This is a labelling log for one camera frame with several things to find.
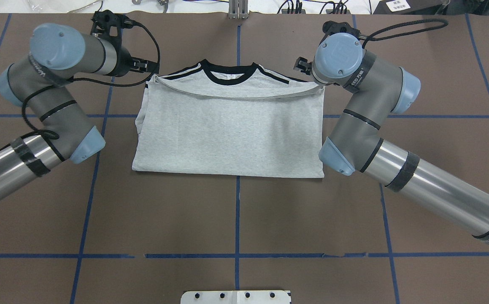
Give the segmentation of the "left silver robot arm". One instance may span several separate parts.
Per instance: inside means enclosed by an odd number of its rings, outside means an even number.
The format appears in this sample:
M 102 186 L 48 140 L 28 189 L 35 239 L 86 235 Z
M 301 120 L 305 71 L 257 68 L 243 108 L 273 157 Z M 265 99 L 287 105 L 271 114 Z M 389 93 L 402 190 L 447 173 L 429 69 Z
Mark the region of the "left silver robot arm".
M 131 57 L 119 36 L 102 38 L 61 24 L 36 27 L 26 58 L 0 75 L 0 94 L 21 107 L 26 133 L 0 149 L 0 200 L 70 160 L 76 164 L 98 153 L 105 140 L 66 86 L 77 73 L 121 77 L 129 71 L 159 71 L 155 62 Z

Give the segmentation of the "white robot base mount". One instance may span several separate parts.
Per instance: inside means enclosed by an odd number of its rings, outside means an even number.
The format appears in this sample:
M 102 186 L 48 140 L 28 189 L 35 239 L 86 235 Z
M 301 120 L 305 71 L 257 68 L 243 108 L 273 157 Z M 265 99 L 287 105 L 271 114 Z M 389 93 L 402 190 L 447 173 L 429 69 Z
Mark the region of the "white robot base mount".
M 291 304 L 286 290 L 212 290 L 183 293 L 181 304 Z

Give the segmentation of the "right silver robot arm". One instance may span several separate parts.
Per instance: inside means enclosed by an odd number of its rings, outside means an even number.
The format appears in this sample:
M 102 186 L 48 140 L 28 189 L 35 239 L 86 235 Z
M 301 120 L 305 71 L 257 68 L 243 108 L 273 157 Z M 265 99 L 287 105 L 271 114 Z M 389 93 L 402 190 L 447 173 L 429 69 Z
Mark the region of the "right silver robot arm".
M 421 83 L 365 50 L 363 39 L 327 32 L 313 61 L 299 57 L 294 64 L 321 87 L 339 85 L 352 94 L 320 149 L 321 162 L 347 176 L 360 171 L 489 245 L 489 194 L 384 138 L 382 125 L 389 117 L 404 117 Z

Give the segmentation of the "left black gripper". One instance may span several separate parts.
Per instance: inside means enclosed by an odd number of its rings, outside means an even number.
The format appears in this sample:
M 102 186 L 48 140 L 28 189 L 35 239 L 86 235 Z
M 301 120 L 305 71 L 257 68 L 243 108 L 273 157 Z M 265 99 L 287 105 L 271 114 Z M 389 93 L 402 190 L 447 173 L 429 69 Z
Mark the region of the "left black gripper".
M 111 76 L 123 77 L 130 70 L 137 73 L 159 73 L 159 63 L 152 60 L 132 59 L 125 47 L 115 47 L 111 54 Z

